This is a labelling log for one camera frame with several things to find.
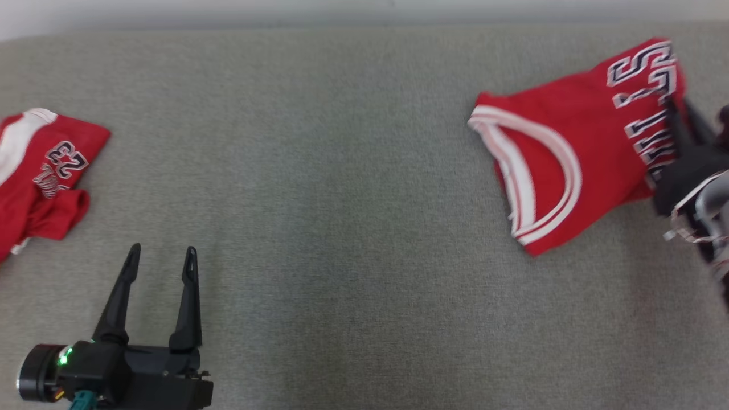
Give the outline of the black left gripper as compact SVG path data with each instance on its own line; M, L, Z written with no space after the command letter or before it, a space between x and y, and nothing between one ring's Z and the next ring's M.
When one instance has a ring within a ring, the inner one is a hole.
M128 344L126 314L140 256L141 244L135 243L96 325L94 342ZM206 379L207 371L199 370L199 347L203 338L195 247L187 247L181 278L184 288L169 348L126 348L125 360L133 374L124 397L119 403L108 405L110 410L204 410L210 407L214 384Z

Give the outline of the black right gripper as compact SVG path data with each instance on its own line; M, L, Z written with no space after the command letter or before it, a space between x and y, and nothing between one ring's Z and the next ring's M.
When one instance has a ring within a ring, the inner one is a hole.
M661 172L654 191L654 210L661 216L671 215L678 203L706 179L729 170L729 153L718 148L714 128L694 104L670 98L666 114L677 160ZM696 143L705 146L696 147Z

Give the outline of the red shorts with 23 print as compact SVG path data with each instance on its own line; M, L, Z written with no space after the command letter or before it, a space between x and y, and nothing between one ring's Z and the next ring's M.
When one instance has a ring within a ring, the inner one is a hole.
M42 108L0 121L0 263L33 238L64 239L81 221L89 195L76 184L110 137Z

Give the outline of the red jersey shirt white sleeves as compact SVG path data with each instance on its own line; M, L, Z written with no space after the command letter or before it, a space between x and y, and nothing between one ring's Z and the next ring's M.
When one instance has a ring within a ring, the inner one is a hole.
M677 156L666 102L685 95L672 41L512 95L481 93L467 124L494 158L514 239L533 257L653 197Z

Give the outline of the grey fabric panel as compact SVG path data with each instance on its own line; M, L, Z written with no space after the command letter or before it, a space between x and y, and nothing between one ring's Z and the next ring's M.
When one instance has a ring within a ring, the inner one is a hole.
M37 343L89 338L130 246L126 327L166 345L199 252L211 410L729 410L729 317L630 203L531 259L477 94L674 40L729 102L729 23L94 32L0 43L0 116L106 126L88 214L0 266L0 410Z

